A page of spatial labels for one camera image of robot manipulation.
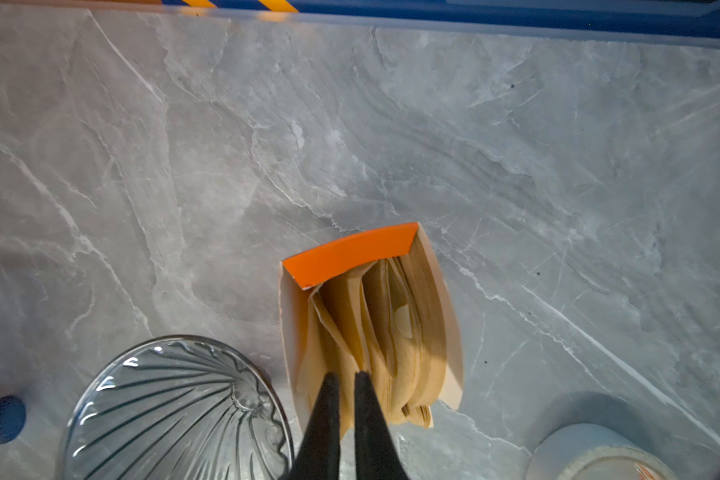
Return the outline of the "brown paper coffee filter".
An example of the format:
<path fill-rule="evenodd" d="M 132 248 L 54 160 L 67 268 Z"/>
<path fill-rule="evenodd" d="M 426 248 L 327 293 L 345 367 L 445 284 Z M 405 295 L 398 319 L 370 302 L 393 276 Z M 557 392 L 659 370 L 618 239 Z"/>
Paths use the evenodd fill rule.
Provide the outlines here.
<path fill-rule="evenodd" d="M 332 279 L 281 294 L 281 326 L 288 377 L 299 425 L 305 427 L 325 374 L 339 378 L 341 428 L 354 424 L 354 377 L 370 367 L 363 322 L 362 282 Z"/>

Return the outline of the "orange coffee filter box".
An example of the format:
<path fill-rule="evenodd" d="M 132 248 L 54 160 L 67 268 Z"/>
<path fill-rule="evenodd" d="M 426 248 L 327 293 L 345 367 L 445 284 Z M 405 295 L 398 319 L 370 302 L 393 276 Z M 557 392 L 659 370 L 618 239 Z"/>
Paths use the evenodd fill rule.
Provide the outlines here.
<path fill-rule="evenodd" d="M 432 244 L 420 223 L 350 235 L 283 260 L 281 294 L 335 278 L 362 282 L 367 372 L 387 423 L 434 424 L 432 406 L 461 403 L 461 332 Z"/>

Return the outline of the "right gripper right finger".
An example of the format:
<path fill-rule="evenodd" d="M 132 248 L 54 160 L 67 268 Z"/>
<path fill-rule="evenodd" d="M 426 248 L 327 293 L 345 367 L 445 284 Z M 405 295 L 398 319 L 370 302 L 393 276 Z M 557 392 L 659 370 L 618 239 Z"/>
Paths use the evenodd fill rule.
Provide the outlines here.
<path fill-rule="evenodd" d="M 367 372 L 355 375 L 354 421 L 356 478 L 408 480 Z"/>

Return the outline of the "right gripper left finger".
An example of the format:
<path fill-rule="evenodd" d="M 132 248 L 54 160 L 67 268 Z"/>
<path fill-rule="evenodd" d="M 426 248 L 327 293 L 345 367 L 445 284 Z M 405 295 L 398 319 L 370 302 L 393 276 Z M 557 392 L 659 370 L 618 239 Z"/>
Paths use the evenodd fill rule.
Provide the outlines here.
<path fill-rule="evenodd" d="M 340 465 L 340 404 L 337 376 L 329 372 L 319 390 L 289 480 L 337 480 Z"/>

